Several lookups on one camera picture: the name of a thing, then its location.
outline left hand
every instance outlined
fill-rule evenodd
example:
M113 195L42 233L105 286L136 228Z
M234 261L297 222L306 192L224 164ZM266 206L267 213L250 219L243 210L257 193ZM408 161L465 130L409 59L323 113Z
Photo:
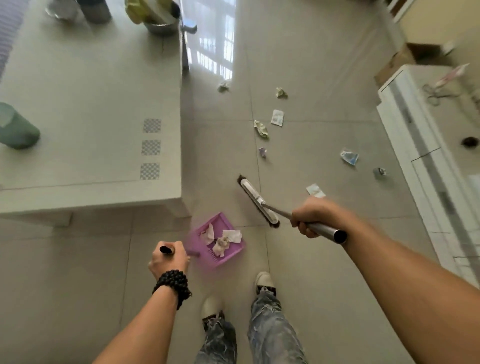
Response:
M163 245L175 248L175 254L164 255L160 251L160 247ZM148 269L152 272L155 279L158 280L162 274L169 270L178 269L180 272L187 274L189 264L190 257L187 255L182 242L159 242L152 253L152 260L148 263Z

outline ripped jeans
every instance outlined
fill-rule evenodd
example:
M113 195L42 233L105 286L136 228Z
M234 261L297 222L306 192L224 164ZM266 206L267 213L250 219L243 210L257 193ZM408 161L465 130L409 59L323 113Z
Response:
M297 334L273 293L261 292L253 302L248 339L255 364L307 364ZM195 364L236 362L237 340L233 325L222 319L212 320Z

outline sneaker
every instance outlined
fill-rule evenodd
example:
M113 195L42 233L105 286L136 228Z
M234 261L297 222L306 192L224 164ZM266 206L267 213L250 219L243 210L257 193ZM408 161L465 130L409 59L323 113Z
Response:
M255 290L257 294L260 294L260 292L263 292L263 291L268 291L273 293L273 295L276 297L276 288L270 273L268 272L258 273L257 279L255 280Z
M212 323L217 318L225 320L223 302L216 296L208 296L202 306L202 323L205 332L208 330L208 324Z

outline black beaded bracelet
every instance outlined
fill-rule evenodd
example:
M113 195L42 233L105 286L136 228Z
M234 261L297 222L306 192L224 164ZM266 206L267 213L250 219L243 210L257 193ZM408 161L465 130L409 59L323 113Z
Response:
M180 309L183 301L187 300L192 295L192 292L190 292L190 290L188 289L187 276L178 269L169 270L168 272L162 274L162 276L156 283L155 288L153 288L152 294L154 294L155 291L158 290L158 288L161 286L171 287L177 292L179 297L177 311Z

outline floor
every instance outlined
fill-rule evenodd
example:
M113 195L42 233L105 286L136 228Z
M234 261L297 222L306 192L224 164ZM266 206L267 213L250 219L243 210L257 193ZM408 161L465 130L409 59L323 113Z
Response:
M146 264L160 240L184 239L223 211L247 248L215 272L193 261L193 297L175 324L169 363L192 363L204 340L200 307L211 292L247 341L253 280L269 270L310 363L412 363L355 266L328 241L271 229L236 178L273 205L298 206L317 183L328 197L435 260L376 114L374 74L395 50L368 1L185 0L198 22L182 110L185 194L192 218L162 207L82 211L52 229L0 220L0 357L4 363L89 363L148 300ZM217 85L231 80L230 91ZM275 97L283 87L289 97ZM282 128L269 124L285 112ZM265 123L261 139L252 121ZM258 148L267 148L267 158ZM342 162L348 148L355 168ZM376 180L372 169L390 176Z

